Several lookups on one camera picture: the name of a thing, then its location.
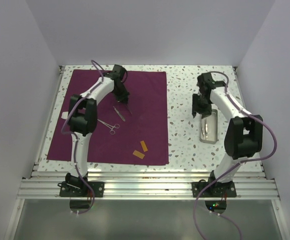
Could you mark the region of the silver scalpel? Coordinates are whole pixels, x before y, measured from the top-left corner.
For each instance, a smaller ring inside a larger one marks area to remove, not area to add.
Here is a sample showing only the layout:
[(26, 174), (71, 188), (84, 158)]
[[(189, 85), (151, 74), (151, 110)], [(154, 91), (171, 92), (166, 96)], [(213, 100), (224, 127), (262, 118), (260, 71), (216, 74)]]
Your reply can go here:
[(115, 106), (113, 106), (113, 108), (114, 108), (115, 112), (118, 114), (118, 116), (122, 119), (122, 121), (126, 122), (125, 117), (119, 112), (119, 110)]

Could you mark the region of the steel instrument tray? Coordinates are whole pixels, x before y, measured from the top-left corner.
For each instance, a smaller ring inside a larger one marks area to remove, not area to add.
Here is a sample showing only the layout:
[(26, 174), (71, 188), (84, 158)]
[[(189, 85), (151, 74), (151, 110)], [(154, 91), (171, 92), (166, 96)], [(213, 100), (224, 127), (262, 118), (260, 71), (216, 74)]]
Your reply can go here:
[(200, 118), (200, 141), (206, 144), (215, 144), (218, 141), (218, 112), (212, 110), (212, 116), (207, 117), (208, 121), (208, 138), (203, 139), (202, 136), (202, 119)]

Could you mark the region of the steel forceps scissors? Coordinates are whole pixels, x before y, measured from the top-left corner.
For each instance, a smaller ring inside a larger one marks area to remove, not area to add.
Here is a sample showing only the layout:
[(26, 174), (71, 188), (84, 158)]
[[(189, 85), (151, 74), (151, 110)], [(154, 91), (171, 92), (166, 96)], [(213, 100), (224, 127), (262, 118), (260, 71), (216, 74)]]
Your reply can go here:
[(98, 121), (99, 123), (101, 123), (102, 125), (106, 126), (107, 128), (109, 128), (109, 133), (110, 133), (111, 135), (114, 135), (114, 134), (115, 134), (115, 130), (120, 128), (120, 125), (117, 124), (117, 123), (114, 124), (114, 125), (110, 125), (110, 124), (108, 124), (108, 123), (106, 123), (106, 122), (104, 122), (104, 121), (102, 121), (102, 120), (100, 120), (100, 119), (98, 119), (97, 121)]

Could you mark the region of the orange bandage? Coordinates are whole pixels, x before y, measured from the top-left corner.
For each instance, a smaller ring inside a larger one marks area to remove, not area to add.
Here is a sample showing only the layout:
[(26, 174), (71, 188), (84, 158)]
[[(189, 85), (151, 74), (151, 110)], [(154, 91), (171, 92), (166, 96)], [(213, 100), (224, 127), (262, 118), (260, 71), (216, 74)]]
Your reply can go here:
[(147, 146), (146, 146), (146, 144), (145, 144), (145, 141), (142, 140), (142, 141), (140, 142), (140, 144), (141, 144), (141, 146), (142, 146), (143, 151), (144, 151), (144, 152), (147, 152), (147, 151), (148, 151), (148, 148), (147, 148)]
[(136, 157), (138, 157), (138, 158), (140, 158), (140, 159), (144, 159), (144, 157), (145, 157), (145, 154), (144, 153), (142, 153), (140, 151), (137, 151), (137, 150), (135, 150), (133, 152), (133, 155), (136, 156)]

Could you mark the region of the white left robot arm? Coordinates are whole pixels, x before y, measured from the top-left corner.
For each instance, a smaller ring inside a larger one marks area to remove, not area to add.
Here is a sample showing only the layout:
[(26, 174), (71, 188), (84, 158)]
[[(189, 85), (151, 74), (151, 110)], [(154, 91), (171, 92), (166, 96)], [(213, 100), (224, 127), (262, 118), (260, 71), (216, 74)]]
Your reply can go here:
[(69, 112), (61, 129), (62, 134), (71, 135), (71, 163), (73, 168), (65, 177), (65, 183), (77, 196), (84, 196), (89, 190), (87, 182), (87, 157), (89, 142), (98, 123), (97, 105), (109, 94), (113, 94), (119, 103), (127, 104), (130, 93), (124, 82), (127, 70), (115, 64), (105, 72), (98, 70), (100, 77), (88, 90), (70, 97)]

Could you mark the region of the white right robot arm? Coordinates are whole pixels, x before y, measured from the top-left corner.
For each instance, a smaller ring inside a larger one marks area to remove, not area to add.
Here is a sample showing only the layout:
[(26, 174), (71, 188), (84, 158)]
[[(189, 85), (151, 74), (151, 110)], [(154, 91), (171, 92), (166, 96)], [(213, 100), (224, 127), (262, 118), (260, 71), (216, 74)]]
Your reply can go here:
[(228, 121), (224, 138), (225, 155), (221, 163), (210, 174), (207, 190), (212, 196), (225, 191), (225, 184), (233, 180), (240, 165), (250, 160), (262, 149), (263, 121), (260, 115), (252, 115), (228, 90), (228, 81), (215, 81), (212, 74), (202, 73), (197, 77), (198, 93), (192, 95), (192, 116), (207, 118), (215, 105)]

